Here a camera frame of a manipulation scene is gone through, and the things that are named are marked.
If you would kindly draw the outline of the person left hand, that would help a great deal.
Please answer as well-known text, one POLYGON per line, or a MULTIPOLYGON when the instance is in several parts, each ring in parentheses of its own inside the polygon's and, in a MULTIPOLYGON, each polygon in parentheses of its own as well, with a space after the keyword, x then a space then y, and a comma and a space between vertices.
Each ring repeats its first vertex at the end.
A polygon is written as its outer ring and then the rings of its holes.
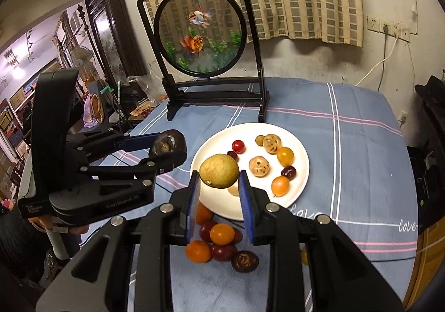
MULTIPOLYGON (((45 216, 37 216, 29 219, 30 223, 34 223, 36 226, 46 228, 46 229, 52 229, 54 227, 54 223, 52 220, 52 217, 50 215, 45 216)), ((89 230, 90 226, 80 226, 80 227, 72 227, 69 228, 69 232, 72 234, 86 234, 89 230)))

